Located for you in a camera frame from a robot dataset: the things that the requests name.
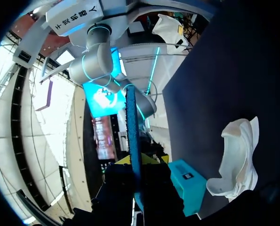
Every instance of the yellow panel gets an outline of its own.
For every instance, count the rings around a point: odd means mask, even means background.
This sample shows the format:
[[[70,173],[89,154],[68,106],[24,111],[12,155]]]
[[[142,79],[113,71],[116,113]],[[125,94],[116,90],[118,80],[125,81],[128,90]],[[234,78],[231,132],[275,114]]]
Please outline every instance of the yellow panel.
[[[130,155],[116,162],[116,164],[130,164]]]
[[[143,153],[141,153],[141,154],[142,154],[142,164],[148,164],[148,163],[150,163],[150,164],[159,164],[158,161],[150,158],[146,154],[143,154]]]
[[[146,154],[141,153],[142,155],[142,164],[159,164],[158,161],[150,158],[149,156],[147,156]],[[126,156],[125,158],[119,160],[116,162],[116,164],[130,164],[130,155]]]
[[[166,154],[166,155],[162,156],[162,159],[164,160],[165,163],[167,163],[167,164],[169,163],[169,155]]]

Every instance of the teal box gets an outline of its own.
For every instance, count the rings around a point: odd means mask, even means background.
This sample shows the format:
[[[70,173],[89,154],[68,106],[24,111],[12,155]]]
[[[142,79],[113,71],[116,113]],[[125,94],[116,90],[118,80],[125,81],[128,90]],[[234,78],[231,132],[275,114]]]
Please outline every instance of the teal box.
[[[184,160],[170,162],[168,166],[171,170],[172,183],[184,201],[185,216],[197,213],[206,191],[206,179]]]

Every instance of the sign with chinese text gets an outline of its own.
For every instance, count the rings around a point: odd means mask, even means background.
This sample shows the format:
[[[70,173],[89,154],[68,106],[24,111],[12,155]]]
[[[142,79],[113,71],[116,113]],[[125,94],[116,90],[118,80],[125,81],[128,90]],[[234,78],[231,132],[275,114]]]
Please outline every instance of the sign with chinese text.
[[[94,24],[103,17],[98,0],[63,0],[46,13],[49,26],[59,36],[67,36],[87,24]]]

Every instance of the white cloth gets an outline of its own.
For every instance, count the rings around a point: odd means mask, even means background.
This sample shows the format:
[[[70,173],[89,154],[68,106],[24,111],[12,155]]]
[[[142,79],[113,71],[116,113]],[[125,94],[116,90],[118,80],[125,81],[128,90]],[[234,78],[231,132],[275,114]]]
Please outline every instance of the white cloth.
[[[253,153],[259,140],[258,118],[230,122],[222,137],[224,155],[219,168],[222,178],[211,178],[206,186],[211,195],[225,196],[231,201],[243,191],[253,190],[258,181],[253,166]]]
[[[180,22],[167,15],[158,14],[158,16],[159,20],[152,30],[153,34],[159,35],[168,44],[180,42],[180,45],[189,45]],[[167,52],[168,54],[180,53],[186,48],[185,46],[167,45]]]

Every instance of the chinese characters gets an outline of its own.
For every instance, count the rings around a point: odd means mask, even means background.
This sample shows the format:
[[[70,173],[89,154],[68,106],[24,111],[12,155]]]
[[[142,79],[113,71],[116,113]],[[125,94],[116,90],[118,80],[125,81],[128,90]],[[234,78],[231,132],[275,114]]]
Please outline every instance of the chinese characters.
[[[92,8],[91,10],[89,10],[89,12],[92,12],[92,11],[97,12],[97,10],[95,9],[95,6],[93,6],[93,8]],[[55,28],[56,28],[57,30],[59,30],[60,27],[61,27],[62,25],[65,25],[65,26],[66,26],[66,25],[68,25],[70,22],[73,22],[73,21],[75,21],[75,20],[78,20],[78,18],[83,17],[83,16],[86,16],[87,14],[88,14],[88,12],[87,12],[86,10],[82,10],[82,11],[80,11],[80,12],[78,12],[78,13],[75,13],[75,14],[72,15],[70,18],[64,19],[64,20],[61,22],[61,24],[56,24]]]

